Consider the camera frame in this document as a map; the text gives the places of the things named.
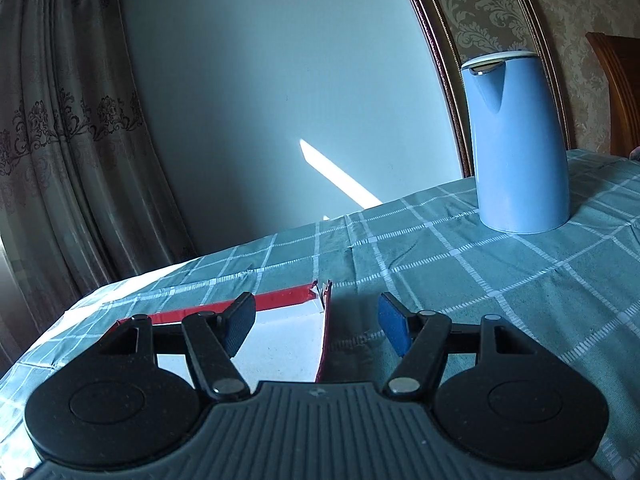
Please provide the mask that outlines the teal checked tablecloth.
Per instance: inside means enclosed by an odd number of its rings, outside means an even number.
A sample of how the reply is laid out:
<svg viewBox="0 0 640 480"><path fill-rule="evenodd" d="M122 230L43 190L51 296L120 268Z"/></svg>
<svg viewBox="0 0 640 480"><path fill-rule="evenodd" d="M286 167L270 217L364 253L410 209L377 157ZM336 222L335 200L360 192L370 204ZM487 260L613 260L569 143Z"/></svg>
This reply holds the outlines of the teal checked tablecloth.
<svg viewBox="0 0 640 480"><path fill-rule="evenodd" d="M567 155L572 213L559 229L513 235L486 228L473 179L417 192L104 286L82 298L1 381L1 473L38 462L23 425L40 382L120 318L330 283L326 380L382 382L396 359L376 300L457 323L503 316L603 392L610 423L597 464L639 474L639 165L583 150Z"/></svg>

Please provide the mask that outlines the red white shallow box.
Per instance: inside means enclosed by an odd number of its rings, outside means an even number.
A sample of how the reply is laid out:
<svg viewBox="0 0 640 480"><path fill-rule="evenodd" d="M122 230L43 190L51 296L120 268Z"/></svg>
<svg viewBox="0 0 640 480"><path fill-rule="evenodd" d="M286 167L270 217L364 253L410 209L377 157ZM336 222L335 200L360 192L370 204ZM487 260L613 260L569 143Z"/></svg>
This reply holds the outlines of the red white shallow box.
<svg viewBox="0 0 640 480"><path fill-rule="evenodd" d="M329 287L316 282L255 297L255 323L231 359L250 388L258 382L315 382L326 339Z"/></svg>

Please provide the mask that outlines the patterned beige curtain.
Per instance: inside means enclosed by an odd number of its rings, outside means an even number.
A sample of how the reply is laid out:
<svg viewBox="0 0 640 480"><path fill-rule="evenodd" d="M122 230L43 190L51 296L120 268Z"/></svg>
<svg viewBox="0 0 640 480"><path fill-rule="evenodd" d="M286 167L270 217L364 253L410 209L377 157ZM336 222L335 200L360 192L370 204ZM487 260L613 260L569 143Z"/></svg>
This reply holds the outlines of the patterned beige curtain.
<svg viewBox="0 0 640 480"><path fill-rule="evenodd" d="M99 287L195 249L143 116L119 0L1 0L1 303L12 365Z"/></svg>

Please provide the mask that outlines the blue electric kettle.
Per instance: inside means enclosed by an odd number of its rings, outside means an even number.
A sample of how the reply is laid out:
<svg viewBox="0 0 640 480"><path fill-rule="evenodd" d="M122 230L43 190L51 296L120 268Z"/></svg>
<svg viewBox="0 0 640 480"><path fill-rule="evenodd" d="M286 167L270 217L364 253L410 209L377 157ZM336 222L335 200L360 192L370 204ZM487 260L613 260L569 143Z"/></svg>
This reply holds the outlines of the blue electric kettle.
<svg viewBox="0 0 640 480"><path fill-rule="evenodd" d="M570 179L558 112L538 55L471 58L461 75L471 126L480 220L537 234L570 218Z"/></svg>

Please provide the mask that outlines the brown wooden chair back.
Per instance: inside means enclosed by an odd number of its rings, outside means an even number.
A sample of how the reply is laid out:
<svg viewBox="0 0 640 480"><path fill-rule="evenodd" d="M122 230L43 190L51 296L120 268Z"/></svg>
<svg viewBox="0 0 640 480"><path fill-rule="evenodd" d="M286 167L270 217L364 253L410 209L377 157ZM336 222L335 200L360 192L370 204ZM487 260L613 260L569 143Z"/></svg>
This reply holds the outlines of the brown wooden chair back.
<svg viewBox="0 0 640 480"><path fill-rule="evenodd" d="M639 147L639 39L587 32L608 80L612 155L628 157Z"/></svg>

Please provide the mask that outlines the brown wooden wall frame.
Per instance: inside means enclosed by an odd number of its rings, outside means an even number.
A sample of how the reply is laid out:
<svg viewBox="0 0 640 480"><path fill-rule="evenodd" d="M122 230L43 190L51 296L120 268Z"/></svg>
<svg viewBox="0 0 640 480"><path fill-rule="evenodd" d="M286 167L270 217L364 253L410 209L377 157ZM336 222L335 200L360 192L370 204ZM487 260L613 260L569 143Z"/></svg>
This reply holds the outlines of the brown wooden wall frame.
<svg viewBox="0 0 640 480"><path fill-rule="evenodd" d="M409 0L414 14L418 19L420 29L436 67L442 92L444 92L452 130L454 130L454 145L457 149L462 176L471 177L474 174L471 129L468 106L462 84L460 66L461 60L454 44L452 34L437 0ZM537 0L516 0L523 11L524 20L528 27L533 44L538 53L548 86L554 99L556 111L561 125L565 147L568 150L576 148L573 114L570 110L566 83L561 74L561 64L558 51L553 45L551 32L544 20L544 14L539 9Z"/></svg>

